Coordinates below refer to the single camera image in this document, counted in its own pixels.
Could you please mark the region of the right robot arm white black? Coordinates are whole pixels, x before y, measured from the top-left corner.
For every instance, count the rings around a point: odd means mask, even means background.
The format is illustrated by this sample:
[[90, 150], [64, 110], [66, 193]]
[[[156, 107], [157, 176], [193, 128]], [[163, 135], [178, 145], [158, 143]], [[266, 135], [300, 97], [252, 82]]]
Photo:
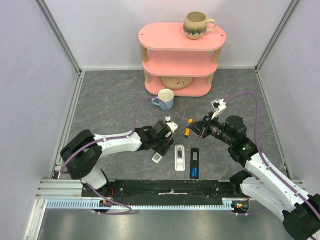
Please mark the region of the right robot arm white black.
[[244, 170], [235, 174], [229, 191], [258, 201], [276, 215], [295, 240], [313, 238], [320, 230], [320, 195], [306, 190], [286, 177], [247, 137], [241, 117], [231, 115], [225, 123], [208, 112], [203, 119], [188, 123], [187, 128], [204, 139], [213, 136], [228, 145], [230, 157]]

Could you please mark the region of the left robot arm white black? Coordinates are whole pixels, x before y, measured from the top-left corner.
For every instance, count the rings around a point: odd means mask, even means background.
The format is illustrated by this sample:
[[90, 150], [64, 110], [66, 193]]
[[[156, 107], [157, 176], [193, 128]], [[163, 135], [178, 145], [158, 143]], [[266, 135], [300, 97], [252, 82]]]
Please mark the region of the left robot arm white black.
[[92, 186], [95, 194], [104, 197], [109, 193], [110, 185], [104, 172], [96, 167], [99, 158], [152, 149], [155, 154], [151, 160], [157, 164], [175, 142], [173, 135], [177, 128], [174, 121], [160, 120], [153, 126], [119, 134], [99, 135], [89, 129], [82, 130], [60, 151], [63, 160], [60, 170], [66, 169], [73, 180], [84, 181]]

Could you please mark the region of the wide white remote control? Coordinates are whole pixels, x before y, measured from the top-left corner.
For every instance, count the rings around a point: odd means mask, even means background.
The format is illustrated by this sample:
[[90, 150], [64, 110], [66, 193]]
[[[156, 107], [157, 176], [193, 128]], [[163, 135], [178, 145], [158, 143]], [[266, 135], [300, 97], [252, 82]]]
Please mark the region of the wide white remote control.
[[182, 144], [174, 146], [174, 169], [177, 172], [183, 172], [186, 169], [185, 147]]

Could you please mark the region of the slim white remote control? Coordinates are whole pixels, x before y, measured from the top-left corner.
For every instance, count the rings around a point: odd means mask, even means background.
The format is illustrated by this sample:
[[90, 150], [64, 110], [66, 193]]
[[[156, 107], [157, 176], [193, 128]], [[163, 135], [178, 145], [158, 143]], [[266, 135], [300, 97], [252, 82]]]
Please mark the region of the slim white remote control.
[[161, 159], [162, 159], [162, 156], [161, 156], [158, 152], [156, 152], [156, 153], [153, 155], [153, 157], [152, 157], [151, 160], [152, 160], [154, 163], [158, 164], [158, 163], [161, 161]]

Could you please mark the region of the orange handled screwdriver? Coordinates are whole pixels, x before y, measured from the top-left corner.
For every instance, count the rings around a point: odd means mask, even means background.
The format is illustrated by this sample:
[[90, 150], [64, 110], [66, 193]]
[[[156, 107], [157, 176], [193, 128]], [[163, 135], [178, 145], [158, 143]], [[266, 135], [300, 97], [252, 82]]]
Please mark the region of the orange handled screwdriver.
[[[188, 120], [188, 124], [190, 124], [192, 122], [193, 122], [193, 119], [190, 118]], [[186, 144], [186, 140], [188, 139], [189, 135], [190, 135], [190, 129], [188, 127], [186, 127], [185, 132], [184, 132], [184, 142], [183, 142], [184, 145]]]

